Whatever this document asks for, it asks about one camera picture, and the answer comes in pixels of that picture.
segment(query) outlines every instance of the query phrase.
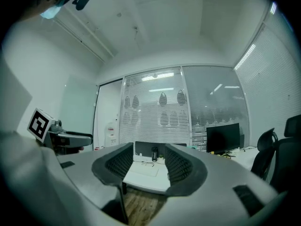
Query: black monitor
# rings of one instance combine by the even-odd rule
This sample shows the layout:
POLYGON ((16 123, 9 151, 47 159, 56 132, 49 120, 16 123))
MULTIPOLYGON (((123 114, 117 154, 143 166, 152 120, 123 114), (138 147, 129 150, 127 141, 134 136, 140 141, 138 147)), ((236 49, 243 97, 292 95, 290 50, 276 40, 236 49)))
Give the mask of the black monitor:
POLYGON ((239 123, 207 128, 207 152, 222 153, 239 146, 239 123))

